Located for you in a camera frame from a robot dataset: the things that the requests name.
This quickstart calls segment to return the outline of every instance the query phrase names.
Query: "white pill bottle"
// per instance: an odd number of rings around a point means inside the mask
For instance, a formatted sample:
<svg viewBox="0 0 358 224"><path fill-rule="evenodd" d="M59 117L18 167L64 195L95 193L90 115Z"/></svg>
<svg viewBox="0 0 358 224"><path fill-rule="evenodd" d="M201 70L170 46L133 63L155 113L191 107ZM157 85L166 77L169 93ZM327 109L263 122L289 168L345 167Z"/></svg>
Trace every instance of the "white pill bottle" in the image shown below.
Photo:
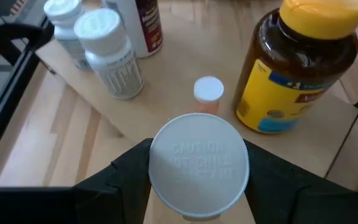
<svg viewBox="0 0 358 224"><path fill-rule="evenodd" d="M157 0L101 0L101 4L120 15L136 57L148 57L161 48L162 30Z"/></svg>
<svg viewBox="0 0 358 224"><path fill-rule="evenodd" d="M65 48L80 70L91 70L85 59L85 51L74 33L77 18L85 13L80 0L48 0L44 11L55 26L56 40Z"/></svg>
<svg viewBox="0 0 358 224"><path fill-rule="evenodd" d="M143 78L118 13L111 9L86 12L74 31L88 63L113 97L125 100L141 91Z"/></svg>

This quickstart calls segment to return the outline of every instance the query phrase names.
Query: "white bottle cap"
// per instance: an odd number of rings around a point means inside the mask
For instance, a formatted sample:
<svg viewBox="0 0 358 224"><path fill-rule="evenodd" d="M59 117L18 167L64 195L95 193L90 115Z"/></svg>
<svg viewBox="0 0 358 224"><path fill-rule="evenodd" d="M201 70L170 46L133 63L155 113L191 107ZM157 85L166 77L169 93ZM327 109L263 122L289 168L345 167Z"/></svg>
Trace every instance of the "white bottle cap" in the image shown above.
<svg viewBox="0 0 358 224"><path fill-rule="evenodd" d="M225 120L192 113L167 123L150 147L149 177L161 200L190 218L234 205L249 178L247 147Z"/></svg>
<svg viewBox="0 0 358 224"><path fill-rule="evenodd" d="M86 12L75 22L74 32L85 50L98 55L113 53L127 39L121 18L111 9Z"/></svg>
<svg viewBox="0 0 358 224"><path fill-rule="evenodd" d="M44 12L51 21L77 16L83 11L80 0L48 0Z"/></svg>
<svg viewBox="0 0 358 224"><path fill-rule="evenodd" d="M194 84L194 97L202 103L218 101L224 92L222 82L216 77L202 77Z"/></svg>

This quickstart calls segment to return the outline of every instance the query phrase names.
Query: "bottle cap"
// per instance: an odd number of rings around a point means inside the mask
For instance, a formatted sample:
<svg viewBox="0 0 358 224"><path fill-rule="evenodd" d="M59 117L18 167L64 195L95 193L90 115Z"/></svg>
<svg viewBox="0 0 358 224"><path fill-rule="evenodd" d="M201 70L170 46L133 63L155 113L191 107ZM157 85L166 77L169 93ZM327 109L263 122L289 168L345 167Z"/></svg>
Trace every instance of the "bottle cap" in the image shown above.
<svg viewBox="0 0 358 224"><path fill-rule="evenodd" d="M150 147L149 177L161 200L190 218L234 205L249 178L247 147L225 120L192 113L168 122Z"/></svg>
<svg viewBox="0 0 358 224"><path fill-rule="evenodd" d="M126 33L118 13L96 9L83 14L74 25L74 32L85 50L106 55L126 42Z"/></svg>
<svg viewBox="0 0 358 224"><path fill-rule="evenodd" d="M51 21L78 16L82 11L80 0L48 0L44 4L44 12Z"/></svg>
<svg viewBox="0 0 358 224"><path fill-rule="evenodd" d="M280 17L307 37L340 39L358 26L358 0L284 0Z"/></svg>
<svg viewBox="0 0 358 224"><path fill-rule="evenodd" d="M202 103L218 101L223 92L223 83L216 77L202 77L194 84L194 97Z"/></svg>

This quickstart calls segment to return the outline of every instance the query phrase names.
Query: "bottle label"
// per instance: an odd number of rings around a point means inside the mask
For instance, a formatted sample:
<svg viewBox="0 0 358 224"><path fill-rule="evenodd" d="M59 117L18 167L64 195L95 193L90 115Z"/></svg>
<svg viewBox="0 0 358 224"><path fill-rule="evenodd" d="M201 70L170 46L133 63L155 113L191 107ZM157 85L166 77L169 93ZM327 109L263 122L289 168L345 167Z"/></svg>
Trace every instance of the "bottle label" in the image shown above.
<svg viewBox="0 0 358 224"><path fill-rule="evenodd" d="M236 114L248 127L263 133L292 128L333 82L299 82L271 70L257 59Z"/></svg>
<svg viewBox="0 0 358 224"><path fill-rule="evenodd" d="M158 11L157 0L136 0L139 13L140 24L147 50L153 52L158 49L162 43L162 31L160 22L160 12Z"/></svg>
<svg viewBox="0 0 358 224"><path fill-rule="evenodd" d="M115 66L115 64L125 60L127 60L127 62L124 65L120 67ZM114 68L96 70L96 73L100 76L100 79L106 85L112 96L128 99L136 96L141 91L143 78L140 75L133 51L129 51L125 56L120 58L120 60L110 64L109 67Z"/></svg>
<svg viewBox="0 0 358 224"><path fill-rule="evenodd" d="M64 49L70 54L73 63L80 70L91 70L91 66L85 58L85 51L79 40L60 40L57 39Z"/></svg>

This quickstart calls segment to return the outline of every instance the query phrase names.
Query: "white label with barcode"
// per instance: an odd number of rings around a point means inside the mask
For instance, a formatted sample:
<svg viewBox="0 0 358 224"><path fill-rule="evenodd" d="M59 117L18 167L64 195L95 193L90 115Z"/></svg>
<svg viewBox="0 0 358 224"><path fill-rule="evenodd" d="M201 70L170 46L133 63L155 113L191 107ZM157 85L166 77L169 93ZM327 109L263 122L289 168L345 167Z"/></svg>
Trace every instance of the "white label with barcode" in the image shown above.
<svg viewBox="0 0 358 224"><path fill-rule="evenodd" d="M121 67L107 71L97 70L96 72L107 86L110 94L116 98L132 98L143 87L143 78L133 54L132 58Z"/></svg>
<svg viewBox="0 0 358 224"><path fill-rule="evenodd" d="M85 58L84 48L79 40L57 39L64 49L70 54L74 64L81 70L91 70L91 66Z"/></svg>

